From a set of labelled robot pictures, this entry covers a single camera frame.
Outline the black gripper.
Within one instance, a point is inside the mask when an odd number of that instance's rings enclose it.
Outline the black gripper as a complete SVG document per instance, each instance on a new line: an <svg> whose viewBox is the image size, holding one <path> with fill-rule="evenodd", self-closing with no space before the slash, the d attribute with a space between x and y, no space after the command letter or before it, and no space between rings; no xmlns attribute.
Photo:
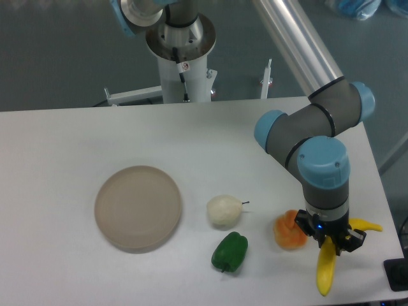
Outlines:
<svg viewBox="0 0 408 306"><path fill-rule="evenodd" d="M295 223L305 235L319 242L322 242L325 236L330 237L335 245L337 256L340 256L343 251L353 252L360 248L367 235L360 229L351 229L349 212L340 219L325 221L317 214L311 215L306 210L299 210L295 216Z"/></svg>

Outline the silver and grey robot arm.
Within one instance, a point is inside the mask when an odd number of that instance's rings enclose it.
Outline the silver and grey robot arm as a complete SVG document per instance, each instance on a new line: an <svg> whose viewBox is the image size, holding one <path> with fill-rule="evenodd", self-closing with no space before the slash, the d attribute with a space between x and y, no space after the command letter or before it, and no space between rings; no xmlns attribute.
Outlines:
<svg viewBox="0 0 408 306"><path fill-rule="evenodd" d="M207 55L216 35L196 1L112 1L112 7L126 34L145 32L165 103L210 101L214 72ZM349 219L351 167L337 136L374 111L374 95L345 79L298 1L255 1L254 7L310 102L291 115L267 112L254 137L301 183L300 229L319 245L331 242L336 254L353 252L366 234Z"/></svg>

